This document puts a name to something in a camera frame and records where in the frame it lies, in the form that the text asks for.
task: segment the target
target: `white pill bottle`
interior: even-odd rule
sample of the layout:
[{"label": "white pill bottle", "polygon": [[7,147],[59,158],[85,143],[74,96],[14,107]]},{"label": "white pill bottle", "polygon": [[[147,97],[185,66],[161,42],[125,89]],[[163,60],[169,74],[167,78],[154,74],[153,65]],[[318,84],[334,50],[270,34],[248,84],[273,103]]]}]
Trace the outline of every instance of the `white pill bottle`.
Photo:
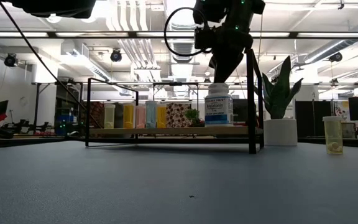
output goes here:
[{"label": "white pill bottle", "polygon": [[213,83],[205,97],[205,126],[233,126],[233,99],[229,86]]}]

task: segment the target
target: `security camera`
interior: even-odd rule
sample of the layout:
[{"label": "security camera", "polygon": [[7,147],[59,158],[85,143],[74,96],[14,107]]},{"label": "security camera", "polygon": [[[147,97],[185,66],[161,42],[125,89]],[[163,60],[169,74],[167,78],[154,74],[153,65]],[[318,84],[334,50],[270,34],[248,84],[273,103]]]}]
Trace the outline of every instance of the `security camera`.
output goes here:
[{"label": "security camera", "polygon": [[343,56],[341,53],[336,53],[328,58],[330,62],[340,62],[343,59]]},{"label": "security camera", "polygon": [[120,62],[122,59],[121,49],[113,49],[110,59],[112,62]]},{"label": "security camera", "polygon": [[9,53],[5,58],[4,64],[11,68],[17,67],[19,60],[17,59],[16,54]]}]

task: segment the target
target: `white container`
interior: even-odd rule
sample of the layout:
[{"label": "white container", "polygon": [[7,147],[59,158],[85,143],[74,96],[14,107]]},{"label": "white container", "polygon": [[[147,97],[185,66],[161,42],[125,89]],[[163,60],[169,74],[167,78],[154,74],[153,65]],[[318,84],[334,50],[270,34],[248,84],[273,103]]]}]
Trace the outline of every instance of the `white container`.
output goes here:
[{"label": "white container", "polygon": [[323,117],[328,154],[343,154],[342,117]]},{"label": "white container", "polygon": [[264,139],[267,146],[298,145],[298,129],[295,119],[271,119],[264,121]]},{"label": "white container", "polygon": [[113,129],[114,128],[114,115],[115,115],[116,105],[104,105],[104,128]]},{"label": "white container", "polygon": [[213,83],[205,97],[205,126],[233,126],[233,99],[229,86]]}]

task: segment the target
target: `bottle label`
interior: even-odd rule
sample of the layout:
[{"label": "bottle label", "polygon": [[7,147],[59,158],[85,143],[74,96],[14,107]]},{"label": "bottle label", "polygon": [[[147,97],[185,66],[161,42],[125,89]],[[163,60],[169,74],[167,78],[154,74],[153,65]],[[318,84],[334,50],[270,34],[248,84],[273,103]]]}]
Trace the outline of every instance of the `bottle label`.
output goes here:
[{"label": "bottle label", "polygon": [[232,124],[232,101],[229,96],[205,99],[205,124]]}]

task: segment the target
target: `gray table surface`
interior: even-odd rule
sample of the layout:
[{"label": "gray table surface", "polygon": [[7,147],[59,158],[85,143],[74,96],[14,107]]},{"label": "gray table surface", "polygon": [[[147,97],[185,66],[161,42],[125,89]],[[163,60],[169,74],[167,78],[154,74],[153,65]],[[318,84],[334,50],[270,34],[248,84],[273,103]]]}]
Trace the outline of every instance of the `gray table surface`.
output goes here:
[{"label": "gray table surface", "polygon": [[358,148],[3,148],[0,223],[358,223]]}]

